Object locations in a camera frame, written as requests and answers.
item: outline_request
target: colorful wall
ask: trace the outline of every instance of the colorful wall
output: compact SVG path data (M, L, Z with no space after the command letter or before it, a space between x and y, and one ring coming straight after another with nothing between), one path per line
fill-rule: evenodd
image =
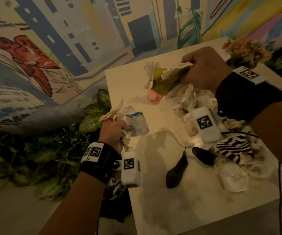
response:
M107 68L241 35L281 48L282 0L0 0L0 126L90 99Z

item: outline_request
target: painted palm leaf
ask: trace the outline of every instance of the painted palm leaf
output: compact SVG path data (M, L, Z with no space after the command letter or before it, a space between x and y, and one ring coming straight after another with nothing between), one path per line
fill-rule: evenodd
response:
M189 20L180 28L177 49L202 42L201 24L202 12L189 10Z

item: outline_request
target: forearm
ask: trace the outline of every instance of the forearm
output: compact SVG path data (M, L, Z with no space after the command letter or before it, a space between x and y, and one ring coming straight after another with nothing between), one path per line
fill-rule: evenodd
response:
M270 104L250 126L282 163L282 102Z
M105 184L80 172L72 189L39 235L94 235Z

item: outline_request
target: floor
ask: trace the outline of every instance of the floor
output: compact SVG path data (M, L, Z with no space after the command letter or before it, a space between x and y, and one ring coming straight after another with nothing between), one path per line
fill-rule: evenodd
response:
M59 203L39 201L32 186L0 189L0 235L37 235ZM100 219L99 235L136 235L134 217L124 223ZM278 232L278 201L217 221L182 235L272 235Z

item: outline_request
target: hand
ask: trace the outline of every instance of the hand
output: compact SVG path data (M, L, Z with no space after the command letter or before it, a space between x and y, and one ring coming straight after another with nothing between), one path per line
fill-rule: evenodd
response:
M194 67L181 78L182 83L192 83L201 90L214 94L219 84L233 70L210 46L193 51L182 58L182 63L194 63Z
M103 122L99 142L107 143L112 146L119 154L123 149L123 144L120 141L122 135L122 130L129 130L129 125L123 120L112 121L107 119Z

